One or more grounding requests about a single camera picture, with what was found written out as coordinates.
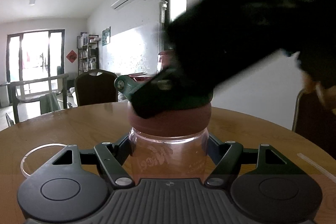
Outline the person right hand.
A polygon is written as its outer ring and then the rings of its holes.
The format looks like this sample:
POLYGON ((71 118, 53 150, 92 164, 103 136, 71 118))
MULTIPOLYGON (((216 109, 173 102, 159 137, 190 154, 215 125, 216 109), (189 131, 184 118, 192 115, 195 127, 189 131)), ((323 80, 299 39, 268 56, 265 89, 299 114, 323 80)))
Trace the person right hand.
POLYGON ((328 110, 332 110, 335 113, 335 97, 336 97, 336 87, 324 88, 320 82, 313 81, 310 75, 306 72, 301 72, 303 89, 305 93, 317 94, 317 97, 321 104, 328 110))

